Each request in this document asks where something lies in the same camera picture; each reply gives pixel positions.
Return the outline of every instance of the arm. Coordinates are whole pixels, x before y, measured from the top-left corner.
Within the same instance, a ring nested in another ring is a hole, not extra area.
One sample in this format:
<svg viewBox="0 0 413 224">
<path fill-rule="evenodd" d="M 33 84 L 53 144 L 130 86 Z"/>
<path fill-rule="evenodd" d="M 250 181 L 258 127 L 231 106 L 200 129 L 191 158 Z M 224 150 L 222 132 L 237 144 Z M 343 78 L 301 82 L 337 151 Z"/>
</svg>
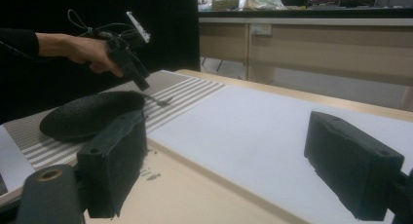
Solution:
<svg viewBox="0 0 413 224">
<path fill-rule="evenodd" d="M 66 56 L 77 63 L 89 61 L 93 72 L 111 71 L 118 77 L 124 75 L 108 56 L 106 43 L 102 40 L 66 34 L 36 33 L 36 36 L 39 42 L 38 56 Z"/>
</svg>

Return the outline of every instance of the white surface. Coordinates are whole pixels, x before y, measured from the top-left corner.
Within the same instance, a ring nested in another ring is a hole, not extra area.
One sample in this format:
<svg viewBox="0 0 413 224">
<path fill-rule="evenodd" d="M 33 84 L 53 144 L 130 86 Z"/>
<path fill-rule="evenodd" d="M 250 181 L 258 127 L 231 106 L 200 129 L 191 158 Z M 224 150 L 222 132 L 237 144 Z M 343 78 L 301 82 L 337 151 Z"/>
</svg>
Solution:
<svg viewBox="0 0 413 224">
<path fill-rule="evenodd" d="M 304 157 L 312 110 L 332 114 L 393 147 L 413 168 L 413 124 L 228 87 L 148 137 L 311 223 L 360 223 Z M 388 212 L 385 223 L 391 223 Z"/>
<path fill-rule="evenodd" d="M 7 190 L 10 192 L 20 188 L 34 171 L 6 129 L 0 126 L 0 173 Z"/>
</svg>

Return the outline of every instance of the black curtain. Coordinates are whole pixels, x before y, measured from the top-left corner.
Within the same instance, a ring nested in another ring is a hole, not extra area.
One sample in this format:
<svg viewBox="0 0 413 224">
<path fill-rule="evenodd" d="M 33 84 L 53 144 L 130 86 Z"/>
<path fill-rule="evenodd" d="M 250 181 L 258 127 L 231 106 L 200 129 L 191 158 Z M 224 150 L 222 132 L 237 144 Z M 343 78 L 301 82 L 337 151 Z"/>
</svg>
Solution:
<svg viewBox="0 0 413 224">
<path fill-rule="evenodd" d="M 131 11 L 151 34 L 137 50 L 150 73 L 200 69 L 197 0 L 0 0 L 0 27 L 80 35 L 84 31 L 67 18 L 69 9 L 90 27 L 130 23 Z M 10 57 L 0 61 L 0 75 L 0 124 L 128 81 L 66 58 L 33 63 Z"/>
</svg>

